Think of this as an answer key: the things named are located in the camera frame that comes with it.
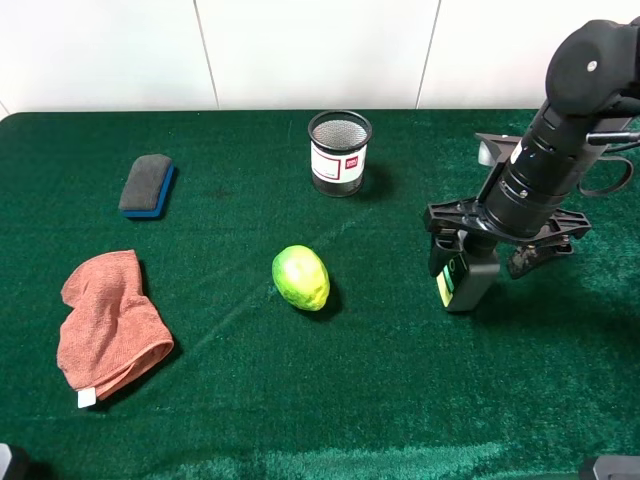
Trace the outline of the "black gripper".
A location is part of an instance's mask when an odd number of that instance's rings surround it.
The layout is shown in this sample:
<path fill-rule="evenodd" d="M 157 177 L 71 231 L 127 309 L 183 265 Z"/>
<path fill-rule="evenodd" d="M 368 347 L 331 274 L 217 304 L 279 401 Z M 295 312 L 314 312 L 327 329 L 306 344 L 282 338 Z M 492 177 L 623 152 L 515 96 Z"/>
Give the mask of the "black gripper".
<path fill-rule="evenodd" d="M 504 243 L 518 246 L 507 261 L 512 279 L 519 279 L 555 258 L 562 243 L 581 239 L 592 228 L 584 214 L 556 209 L 532 237 L 518 236 L 492 224 L 476 199 L 429 204 L 424 223 L 431 234 L 428 263 L 431 276 L 438 276 L 462 251 L 488 256 Z"/>

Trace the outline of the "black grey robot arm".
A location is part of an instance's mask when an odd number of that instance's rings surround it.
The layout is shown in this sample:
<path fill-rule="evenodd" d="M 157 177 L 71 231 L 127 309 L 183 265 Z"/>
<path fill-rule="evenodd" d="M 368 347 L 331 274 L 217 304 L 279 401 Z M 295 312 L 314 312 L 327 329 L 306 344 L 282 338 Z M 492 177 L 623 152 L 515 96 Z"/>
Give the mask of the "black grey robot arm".
<path fill-rule="evenodd" d="M 610 144 L 637 137 L 626 127 L 639 115 L 639 23 L 587 22 L 554 53 L 545 90 L 521 138 L 482 136 L 495 164 L 477 196 L 427 207 L 431 276 L 458 254 L 491 257 L 500 243 L 516 248 L 513 278 L 572 253 L 591 226 L 562 202 Z"/>

